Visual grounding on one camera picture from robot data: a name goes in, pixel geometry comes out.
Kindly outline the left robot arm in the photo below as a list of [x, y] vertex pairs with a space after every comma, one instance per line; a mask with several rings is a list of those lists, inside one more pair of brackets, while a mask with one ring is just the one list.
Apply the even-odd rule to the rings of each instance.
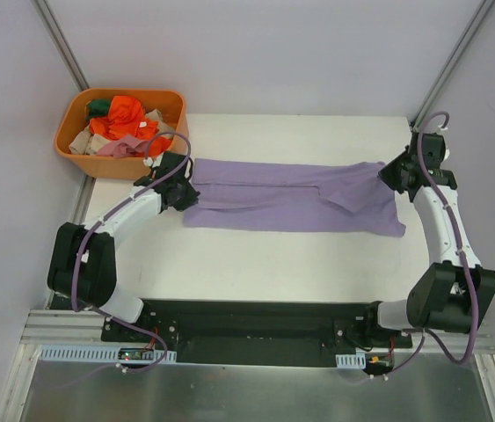
[[137, 179], [111, 210], [58, 229], [47, 276], [48, 287], [67, 296], [73, 309], [92, 306], [122, 320], [121, 331], [134, 342], [150, 335], [152, 323], [143, 299], [118, 283], [116, 250], [163, 211], [185, 211], [200, 197], [191, 183], [190, 156], [165, 152], [146, 164], [149, 174]]

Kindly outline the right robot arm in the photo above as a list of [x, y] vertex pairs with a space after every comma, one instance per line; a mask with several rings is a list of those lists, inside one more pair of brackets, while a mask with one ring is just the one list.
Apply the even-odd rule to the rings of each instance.
[[379, 172], [385, 185], [408, 195], [418, 213], [429, 266], [406, 299], [368, 305], [361, 336], [370, 346], [408, 330], [470, 335], [495, 295], [495, 271], [483, 267], [465, 233], [455, 175], [440, 167], [446, 152], [442, 135], [413, 133]]

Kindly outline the purple t shirt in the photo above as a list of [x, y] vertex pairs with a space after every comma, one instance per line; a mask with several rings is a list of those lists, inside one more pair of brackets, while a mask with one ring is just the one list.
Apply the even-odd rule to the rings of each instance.
[[198, 159], [198, 203], [189, 228], [274, 232], [367, 232], [400, 238], [395, 194], [378, 177], [382, 163], [347, 166]]

